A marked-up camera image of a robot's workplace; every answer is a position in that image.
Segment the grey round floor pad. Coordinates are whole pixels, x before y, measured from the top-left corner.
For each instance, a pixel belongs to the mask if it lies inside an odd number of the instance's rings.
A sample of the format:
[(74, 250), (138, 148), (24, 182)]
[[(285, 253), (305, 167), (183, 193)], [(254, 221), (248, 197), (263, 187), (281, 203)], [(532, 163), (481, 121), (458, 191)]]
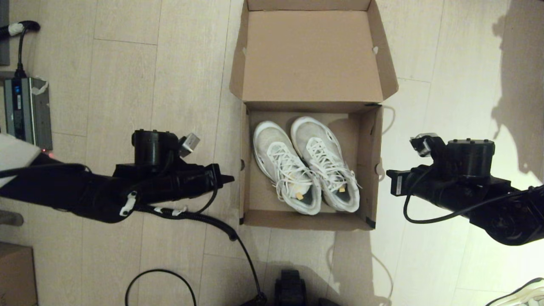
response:
[(24, 218), (16, 212), (0, 210), (0, 225), (11, 225), (20, 227), (24, 223)]

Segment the white black-soled sneaker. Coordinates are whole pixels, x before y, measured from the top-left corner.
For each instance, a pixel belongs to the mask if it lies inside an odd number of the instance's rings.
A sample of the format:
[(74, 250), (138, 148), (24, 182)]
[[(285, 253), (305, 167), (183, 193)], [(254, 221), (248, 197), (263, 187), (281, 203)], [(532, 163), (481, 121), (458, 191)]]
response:
[(486, 306), (544, 306), (544, 278), (536, 278)]

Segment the grey power supply unit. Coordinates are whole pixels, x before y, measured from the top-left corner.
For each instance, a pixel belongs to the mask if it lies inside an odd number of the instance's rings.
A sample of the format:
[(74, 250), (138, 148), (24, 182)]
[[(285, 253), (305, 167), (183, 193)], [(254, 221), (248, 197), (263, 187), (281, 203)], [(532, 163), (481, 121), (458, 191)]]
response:
[(49, 82), (37, 77), (4, 81), (6, 131), (42, 151), (53, 150)]

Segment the dark grey panel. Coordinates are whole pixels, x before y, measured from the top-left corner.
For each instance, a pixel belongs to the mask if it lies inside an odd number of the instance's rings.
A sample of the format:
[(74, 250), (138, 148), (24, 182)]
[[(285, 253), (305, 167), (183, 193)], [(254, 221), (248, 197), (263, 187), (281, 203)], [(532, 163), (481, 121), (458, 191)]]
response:
[(10, 65), (9, 0), (0, 0), (0, 66)]

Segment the small brown cardboard box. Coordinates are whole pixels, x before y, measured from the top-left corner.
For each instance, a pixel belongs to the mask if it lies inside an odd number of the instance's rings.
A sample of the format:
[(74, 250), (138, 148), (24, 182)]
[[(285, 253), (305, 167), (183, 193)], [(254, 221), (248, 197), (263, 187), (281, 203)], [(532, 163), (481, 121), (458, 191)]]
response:
[(0, 242), (0, 306), (37, 306), (33, 249)]

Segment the white mesh sneaker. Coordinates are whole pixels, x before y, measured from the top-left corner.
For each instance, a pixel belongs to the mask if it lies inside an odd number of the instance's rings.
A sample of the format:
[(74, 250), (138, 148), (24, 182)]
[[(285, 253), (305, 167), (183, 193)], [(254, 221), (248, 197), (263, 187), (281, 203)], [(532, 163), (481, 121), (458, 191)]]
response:
[(360, 207), (360, 186), (332, 130), (304, 116), (293, 122), (291, 138), (295, 151), (317, 176), (325, 203), (336, 211), (355, 213)]
[(288, 134), (276, 123), (264, 121), (253, 132), (253, 155), (261, 172), (275, 188), (278, 200), (303, 215), (321, 210), (321, 186), (294, 149)]

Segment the brown cardboard shoe box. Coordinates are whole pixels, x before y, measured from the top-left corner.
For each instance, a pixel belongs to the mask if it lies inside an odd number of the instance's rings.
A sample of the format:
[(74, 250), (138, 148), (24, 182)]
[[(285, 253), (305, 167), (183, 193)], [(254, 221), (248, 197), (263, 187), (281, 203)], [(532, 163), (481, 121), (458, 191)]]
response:
[[(382, 103), (398, 91), (376, 0), (244, 0), (230, 91), (241, 99), (240, 224), (288, 230), (376, 227)], [(272, 121), (289, 133), (310, 116), (338, 138), (361, 186), (356, 212), (322, 205), (302, 215), (278, 200), (257, 167), (253, 132)]]

